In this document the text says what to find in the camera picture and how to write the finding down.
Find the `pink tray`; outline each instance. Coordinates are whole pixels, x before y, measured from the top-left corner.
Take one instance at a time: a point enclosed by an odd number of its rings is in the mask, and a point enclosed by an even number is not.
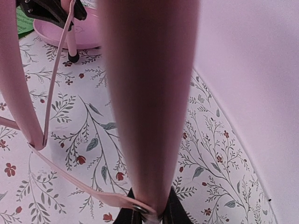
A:
[[[77,49],[91,49],[100,46],[99,18],[95,9],[85,7],[87,18],[84,21],[74,20]],[[33,28],[46,43],[58,47],[62,29],[52,23],[34,20]]]

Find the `pink chair leg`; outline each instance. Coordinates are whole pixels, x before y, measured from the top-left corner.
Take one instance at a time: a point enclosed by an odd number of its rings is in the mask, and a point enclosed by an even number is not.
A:
[[[163,213],[190,88],[198,0],[99,0],[107,75],[137,200]]]
[[[15,1],[0,0],[0,91],[16,123],[0,119],[0,124],[19,127],[36,150],[43,148],[43,132],[34,111],[22,67],[16,25]]]
[[[69,13],[70,2],[71,0],[61,0],[61,6],[67,13]],[[68,32],[66,42],[69,50],[69,60],[76,63],[79,60],[79,54],[77,52],[74,27],[72,27],[71,31]]]

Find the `black rubber foot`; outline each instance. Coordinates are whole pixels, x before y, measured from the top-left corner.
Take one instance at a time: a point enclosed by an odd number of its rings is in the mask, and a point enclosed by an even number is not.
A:
[[[72,63],[76,63],[77,61],[79,61],[80,59],[80,56],[79,56],[79,53],[77,52],[77,54],[75,56],[70,56],[70,53],[68,54],[68,58],[69,58],[69,61],[72,62]]]
[[[134,198],[132,189],[129,191],[128,197]],[[192,224],[173,188],[171,188],[162,223]],[[142,216],[137,211],[121,209],[113,224],[142,224]]]

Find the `floral pattern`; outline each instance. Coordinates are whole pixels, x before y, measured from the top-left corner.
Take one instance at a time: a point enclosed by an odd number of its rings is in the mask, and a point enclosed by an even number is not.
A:
[[[25,78],[44,119],[57,49],[35,33],[20,41]],[[127,166],[111,112],[101,49],[63,52],[51,105],[50,136],[42,153],[98,191],[127,194]],[[1,116],[11,118],[0,95]],[[0,126],[0,223],[113,223],[119,212],[92,198],[31,153],[19,131]],[[193,71],[173,187],[194,224],[275,224],[250,160]]]

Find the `metal rivet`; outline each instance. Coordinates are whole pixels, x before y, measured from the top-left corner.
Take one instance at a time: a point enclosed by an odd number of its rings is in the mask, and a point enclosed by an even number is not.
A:
[[[140,206],[137,205],[137,204],[132,204],[132,207],[135,209],[135,211],[138,211],[138,212],[140,212],[141,214],[144,214],[144,215],[149,214],[149,211],[147,211],[146,209],[140,207]]]

